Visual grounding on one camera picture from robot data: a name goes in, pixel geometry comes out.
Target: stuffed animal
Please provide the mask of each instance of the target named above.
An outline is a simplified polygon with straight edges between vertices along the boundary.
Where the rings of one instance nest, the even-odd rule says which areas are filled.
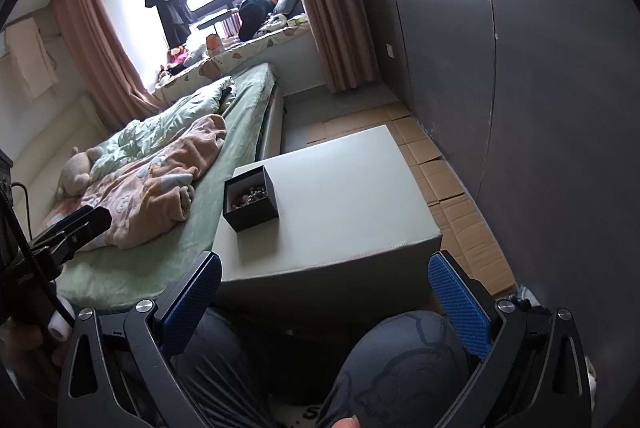
[[[89,172],[93,163],[102,155],[101,148],[89,148],[79,153],[77,147],[71,148],[71,158],[60,172],[56,199],[61,201],[67,197],[82,195],[91,185]]]

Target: blue textured pad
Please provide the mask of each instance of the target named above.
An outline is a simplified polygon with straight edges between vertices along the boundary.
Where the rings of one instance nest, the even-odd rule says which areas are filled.
[[[429,282],[466,351],[484,361],[491,349],[489,320],[441,254],[429,260]]]
[[[222,265],[220,258],[214,255],[185,289],[162,324],[160,351],[164,357],[170,358],[184,352],[221,280]]]

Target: gray floor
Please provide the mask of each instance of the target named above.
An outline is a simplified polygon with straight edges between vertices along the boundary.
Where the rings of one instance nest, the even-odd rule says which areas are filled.
[[[281,153],[306,147],[306,126],[398,100],[381,82],[340,93],[317,86],[284,98]]]

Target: metal screw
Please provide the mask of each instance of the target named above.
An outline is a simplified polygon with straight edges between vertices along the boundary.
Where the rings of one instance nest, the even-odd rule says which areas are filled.
[[[509,300],[501,300],[498,303],[498,309],[500,309],[503,313],[509,314],[516,310],[516,306],[511,303]]]
[[[154,303],[151,300],[142,300],[142,302],[139,302],[138,305],[136,305],[136,310],[139,313],[146,313],[149,312],[153,306]]]
[[[560,319],[564,319],[564,321],[569,321],[569,319],[572,318],[571,312],[569,312],[568,309],[558,309],[558,316],[560,317]]]
[[[78,315],[78,318],[82,319],[82,321],[85,321],[86,319],[91,318],[91,316],[94,315],[94,312],[91,309],[82,309],[80,311],[80,314]]]

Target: white table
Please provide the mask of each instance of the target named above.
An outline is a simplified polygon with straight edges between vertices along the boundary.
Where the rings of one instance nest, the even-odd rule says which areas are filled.
[[[279,219],[236,233],[221,218],[216,298],[293,321],[383,316],[426,303],[441,234],[385,126],[264,165]]]

